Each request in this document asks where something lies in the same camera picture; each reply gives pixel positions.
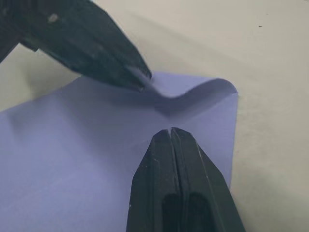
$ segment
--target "black plastic jaw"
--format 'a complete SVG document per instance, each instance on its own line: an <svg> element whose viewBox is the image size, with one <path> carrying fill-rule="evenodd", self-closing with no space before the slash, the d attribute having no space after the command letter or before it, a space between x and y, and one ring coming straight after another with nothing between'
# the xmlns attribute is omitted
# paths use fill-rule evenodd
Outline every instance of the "black plastic jaw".
<svg viewBox="0 0 309 232"><path fill-rule="evenodd" d="M157 133L137 169L127 232L244 232L227 184L194 137Z"/></svg>
<svg viewBox="0 0 309 232"><path fill-rule="evenodd" d="M0 62L21 43L80 74L140 91L152 74L137 48L91 0L0 0Z"/></svg>

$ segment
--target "purple paper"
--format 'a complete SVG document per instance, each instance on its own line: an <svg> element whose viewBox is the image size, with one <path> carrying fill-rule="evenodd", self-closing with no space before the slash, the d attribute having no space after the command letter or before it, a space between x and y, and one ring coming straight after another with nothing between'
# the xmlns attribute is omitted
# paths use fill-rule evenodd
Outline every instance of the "purple paper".
<svg viewBox="0 0 309 232"><path fill-rule="evenodd" d="M0 231L125 232L132 177L170 127L230 184L237 100L228 81L157 72L142 93L81 77L0 113Z"/></svg>

